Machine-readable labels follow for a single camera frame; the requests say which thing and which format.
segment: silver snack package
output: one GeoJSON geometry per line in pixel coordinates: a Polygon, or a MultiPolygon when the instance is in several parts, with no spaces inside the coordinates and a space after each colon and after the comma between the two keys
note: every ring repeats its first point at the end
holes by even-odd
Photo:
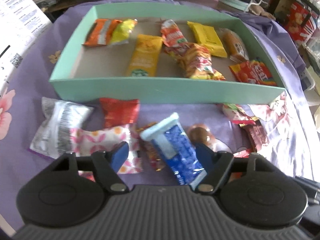
{"type": "Polygon", "coordinates": [[[81,128],[93,107],[43,97],[42,111],[46,119],[37,130],[30,149],[57,159],[71,151],[70,128],[81,128]]]}

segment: teal plastic object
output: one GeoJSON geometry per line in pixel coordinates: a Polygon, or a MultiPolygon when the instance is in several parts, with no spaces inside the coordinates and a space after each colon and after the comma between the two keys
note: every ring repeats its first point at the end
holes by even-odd
{"type": "Polygon", "coordinates": [[[268,104],[284,91],[283,82],[267,52],[241,20],[216,11],[164,3],[114,3],[92,7],[68,41],[53,70],[50,82],[62,99],[76,102],[109,97],[138,98],[142,103],[153,104],[268,104]],[[236,32],[247,45],[251,59],[259,57],[266,64],[279,87],[165,77],[70,78],[78,55],[83,50],[82,44],[95,19],[139,17],[189,20],[215,27],[229,28],[236,32]]]}

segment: black device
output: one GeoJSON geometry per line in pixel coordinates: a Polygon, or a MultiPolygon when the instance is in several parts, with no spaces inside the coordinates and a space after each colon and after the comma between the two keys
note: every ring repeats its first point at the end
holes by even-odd
{"type": "Polygon", "coordinates": [[[117,176],[128,155],[64,154],[18,193],[25,221],[16,240],[310,240],[298,222],[308,206],[306,192],[258,154],[234,158],[205,145],[196,154],[208,174],[190,186],[136,185],[117,176]],[[96,182],[79,176],[92,171],[96,182]],[[230,174],[243,176],[228,182],[230,174]]]}

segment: black circular cover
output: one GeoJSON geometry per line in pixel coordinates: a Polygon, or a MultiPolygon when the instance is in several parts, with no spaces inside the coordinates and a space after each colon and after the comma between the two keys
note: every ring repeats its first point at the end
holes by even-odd
{"type": "Polygon", "coordinates": [[[239,222],[268,228],[297,223],[308,204],[305,192],[276,172],[253,172],[234,180],[222,188],[220,200],[239,222]]]}
{"type": "Polygon", "coordinates": [[[41,174],[17,196],[23,219],[46,227],[67,227],[86,221],[102,206],[104,193],[95,182],[68,171],[41,174]]]}

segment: green box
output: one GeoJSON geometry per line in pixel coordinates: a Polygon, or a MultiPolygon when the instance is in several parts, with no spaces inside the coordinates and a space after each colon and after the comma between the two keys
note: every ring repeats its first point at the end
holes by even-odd
{"type": "MultiPolygon", "coordinates": [[[[186,36],[185,32],[188,30],[184,28],[181,31],[186,36]]],[[[187,35],[188,41],[194,42],[192,33],[187,35]]],[[[235,80],[227,73],[227,71],[230,72],[228,67],[223,66],[230,64],[226,61],[229,59],[217,57],[212,59],[213,67],[221,71],[227,80],[235,80]]],[[[138,98],[142,103],[150,104],[268,104],[284,91],[283,82],[267,52],[241,20],[216,11],[164,3],[113,3],[92,7],[68,41],[51,75],[50,82],[62,99],[76,102],[109,97],[138,98]],[[135,18],[138,19],[135,31],[144,31],[145,34],[150,34],[149,32],[152,31],[153,35],[159,36],[161,22],[164,19],[173,19],[177,23],[184,22],[184,24],[186,21],[193,21],[214,27],[229,28],[242,38],[251,59],[259,57],[266,64],[278,87],[180,78],[181,70],[175,65],[171,66],[171,62],[167,63],[171,60],[165,58],[169,57],[168,55],[161,56],[164,60],[162,65],[175,74],[168,76],[166,73],[161,73],[160,77],[124,77],[122,68],[125,66],[122,64],[123,62],[129,64],[131,54],[128,51],[133,51],[134,41],[112,48],[104,46],[88,49],[82,45],[97,18],[135,18]]]]}

